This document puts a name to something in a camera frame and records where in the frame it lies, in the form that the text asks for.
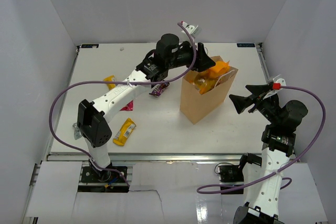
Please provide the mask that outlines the large orange gummy bag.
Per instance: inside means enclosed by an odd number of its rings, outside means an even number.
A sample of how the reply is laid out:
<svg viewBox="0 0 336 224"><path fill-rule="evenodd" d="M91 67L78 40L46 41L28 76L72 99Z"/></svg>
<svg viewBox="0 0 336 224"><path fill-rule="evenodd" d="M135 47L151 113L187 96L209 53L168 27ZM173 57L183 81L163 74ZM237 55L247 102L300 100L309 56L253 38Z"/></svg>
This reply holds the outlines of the large orange gummy bag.
<svg viewBox="0 0 336 224"><path fill-rule="evenodd" d="M198 73L194 78L193 85L196 87L199 94L205 94L211 91L229 70L229 61L217 61L215 66Z"/></svg>

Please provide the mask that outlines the purple chocolate bar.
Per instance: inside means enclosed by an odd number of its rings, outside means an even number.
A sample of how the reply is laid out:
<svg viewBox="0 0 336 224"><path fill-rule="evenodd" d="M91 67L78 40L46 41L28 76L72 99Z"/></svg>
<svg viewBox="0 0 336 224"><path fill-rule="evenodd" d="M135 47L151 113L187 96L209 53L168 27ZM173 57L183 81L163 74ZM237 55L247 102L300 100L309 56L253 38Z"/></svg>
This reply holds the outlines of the purple chocolate bar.
<svg viewBox="0 0 336 224"><path fill-rule="evenodd" d="M166 82L166 83L162 83L162 84L157 84L153 90L149 93L149 95L153 96L153 97L159 97L168 87L169 87L170 83Z"/></svg>

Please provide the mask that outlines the yellow snack bar wrapper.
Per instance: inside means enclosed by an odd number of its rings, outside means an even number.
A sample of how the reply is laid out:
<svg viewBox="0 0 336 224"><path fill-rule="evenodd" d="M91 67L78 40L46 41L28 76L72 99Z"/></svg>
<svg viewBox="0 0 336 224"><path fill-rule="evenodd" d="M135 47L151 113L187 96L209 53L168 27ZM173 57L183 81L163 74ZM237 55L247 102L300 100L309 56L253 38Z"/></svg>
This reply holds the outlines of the yellow snack bar wrapper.
<svg viewBox="0 0 336 224"><path fill-rule="evenodd" d="M127 118L118 133L113 138L113 143L118 146L124 146L136 126L137 125L131 118Z"/></svg>

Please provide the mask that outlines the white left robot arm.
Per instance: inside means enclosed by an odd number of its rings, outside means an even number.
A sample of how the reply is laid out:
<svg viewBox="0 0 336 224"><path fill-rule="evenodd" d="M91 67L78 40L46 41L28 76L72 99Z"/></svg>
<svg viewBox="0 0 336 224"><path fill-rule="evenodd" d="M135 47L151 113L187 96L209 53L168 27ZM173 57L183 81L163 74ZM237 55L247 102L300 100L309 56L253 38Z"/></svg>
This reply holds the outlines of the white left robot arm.
<svg viewBox="0 0 336 224"><path fill-rule="evenodd" d="M207 55L203 43L180 43L178 36L165 34L125 79L125 84L117 84L91 102L79 103L77 126L86 140L91 156L89 165L98 181L108 180L113 168L107 150L112 137L109 122L129 102L163 81L170 69L182 66L202 72L215 66L215 62Z"/></svg>

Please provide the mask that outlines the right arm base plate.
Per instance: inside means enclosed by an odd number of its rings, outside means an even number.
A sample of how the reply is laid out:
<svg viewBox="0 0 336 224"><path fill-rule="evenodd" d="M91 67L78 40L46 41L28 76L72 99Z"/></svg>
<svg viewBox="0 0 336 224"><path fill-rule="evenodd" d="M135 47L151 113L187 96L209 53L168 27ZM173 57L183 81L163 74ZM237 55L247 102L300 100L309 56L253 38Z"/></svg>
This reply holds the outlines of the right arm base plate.
<svg viewBox="0 0 336 224"><path fill-rule="evenodd" d="M226 189L222 185L238 187L244 184L243 172L238 165L226 162L218 163L214 168L214 172L219 176L221 190Z"/></svg>

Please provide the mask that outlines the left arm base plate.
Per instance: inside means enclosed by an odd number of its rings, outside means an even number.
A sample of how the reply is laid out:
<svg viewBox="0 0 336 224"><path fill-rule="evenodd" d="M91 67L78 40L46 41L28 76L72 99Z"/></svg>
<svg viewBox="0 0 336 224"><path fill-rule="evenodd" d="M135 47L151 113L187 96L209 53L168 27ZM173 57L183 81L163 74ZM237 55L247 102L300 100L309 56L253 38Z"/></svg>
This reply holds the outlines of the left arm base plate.
<svg viewBox="0 0 336 224"><path fill-rule="evenodd" d="M91 166L84 166L81 171L79 182L83 184L127 184L128 168L126 166L114 167L116 171L97 170Z"/></svg>

